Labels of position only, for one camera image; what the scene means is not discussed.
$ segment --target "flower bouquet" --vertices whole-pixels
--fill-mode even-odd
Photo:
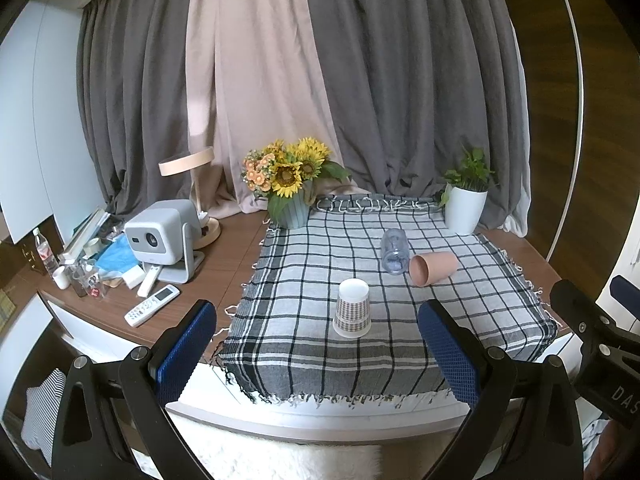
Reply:
[[[331,151],[307,137],[285,146],[276,140],[262,150],[251,150],[242,161],[242,180],[256,198],[269,201],[274,222],[291,229],[303,227],[315,200],[316,178],[345,179],[349,172],[329,160]]]

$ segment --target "white plant pot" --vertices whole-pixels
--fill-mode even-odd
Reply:
[[[447,229],[459,235],[471,234],[480,219],[486,191],[478,193],[447,185],[449,200],[444,206],[444,223]]]

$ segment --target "wooden wardrobe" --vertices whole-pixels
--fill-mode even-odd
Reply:
[[[638,51],[605,0],[506,2],[529,105],[527,239],[595,299],[638,204]]]

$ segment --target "pink curtain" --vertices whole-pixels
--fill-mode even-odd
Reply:
[[[186,87],[190,150],[216,153],[200,170],[213,217],[266,208],[241,181],[241,161],[275,139],[315,137],[342,164],[307,0],[190,0]],[[362,192],[335,184],[320,191]]]

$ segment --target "blue gripper pad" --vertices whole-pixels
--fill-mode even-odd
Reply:
[[[609,283],[611,297],[640,320],[640,290],[622,276],[615,276]]]
[[[183,321],[189,321],[186,327],[181,326],[181,322],[177,327],[169,329],[182,330],[182,333],[173,347],[166,349],[168,354],[155,371],[156,397],[161,406],[178,400],[184,390],[216,331],[216,309],[209,301],[200,300],[191,307]]]
[[[435,357],[442,374],[451,386],[454,396],[466,402],[471,409],[480,398],[478,370],[465,354],[458,341],[447,328],[446,323],[434,310],[429,300],[418,311],[418,329],[430,353]],[[449,314],[438,303],[444,316]]]

